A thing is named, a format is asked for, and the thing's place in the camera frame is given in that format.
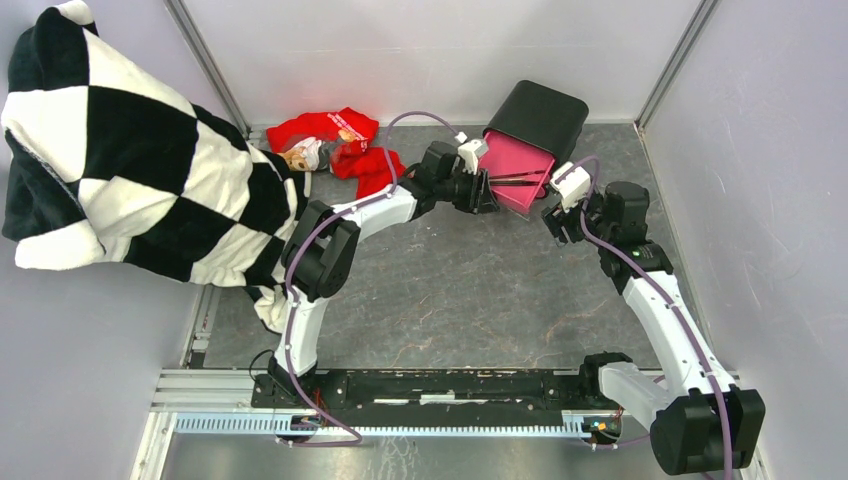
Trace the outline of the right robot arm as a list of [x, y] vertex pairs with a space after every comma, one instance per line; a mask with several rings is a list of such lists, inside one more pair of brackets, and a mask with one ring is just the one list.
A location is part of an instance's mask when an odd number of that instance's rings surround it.
[[630, 360], [607, 356], [577, 382], [591, 408], [616, 402], [648, 432], [668, 475], [723, 472], [731, 478], [753, 460], [766, 406], [755, 389], [742, 389], [698, 330], [664, 249], [648, 237], [649, 191], [617, 181], [598, 192], [590, 181], [547, 187], [557, 202], [543, 212], [562, 243], [585, 240], [639, 319], [660, 362], [659, 384]]

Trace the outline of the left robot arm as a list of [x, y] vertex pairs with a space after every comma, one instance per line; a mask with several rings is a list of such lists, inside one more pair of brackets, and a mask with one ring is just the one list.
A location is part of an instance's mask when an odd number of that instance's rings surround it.
[[498, 211], [489, 173], [480, 165], [488, 146], [472, 139], [454, 147], [435, 141], [422, 160], [389, 185], [347, 204], [310, 203], [284, 249], [284, 302], [273, 309], [281, 342], [268, 373], [278, 397], [290, 407], [314, 394], [317, 340], [331, 297], [348, 280], [358, 244], [394, 225], [411, 222], [445, 202], [470, 214]]

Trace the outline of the black pink drawer organizer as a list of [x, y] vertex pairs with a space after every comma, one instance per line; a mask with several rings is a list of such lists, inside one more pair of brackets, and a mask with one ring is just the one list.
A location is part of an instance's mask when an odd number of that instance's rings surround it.
[[526, 214], [544, 196], [551, 174], [567, 162], [582, 133], [589, 107], [583, 100], [531, 80], [516, 83], [483, 132], [488, 152], [480, 167], [490, 175], [536, 170], [535, 187], [492, 186], [498, 203]]

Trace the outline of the black thin brush stick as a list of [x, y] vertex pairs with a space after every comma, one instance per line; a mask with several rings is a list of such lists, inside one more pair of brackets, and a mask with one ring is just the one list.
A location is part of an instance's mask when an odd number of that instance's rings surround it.
[[491, 180], [490, 185], [497, 187], [535, 187], [539, 188], [542, 182], [532, 180]]

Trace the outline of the black eyeliner pencil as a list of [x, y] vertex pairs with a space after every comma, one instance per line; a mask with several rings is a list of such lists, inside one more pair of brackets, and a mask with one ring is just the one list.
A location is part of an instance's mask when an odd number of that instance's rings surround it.
[[537, 182], [536, 177], [543, 174], [546, 174], [546, 171], [536, 170], [513, 174], [490, 175], [489, 180], [498, 182]]

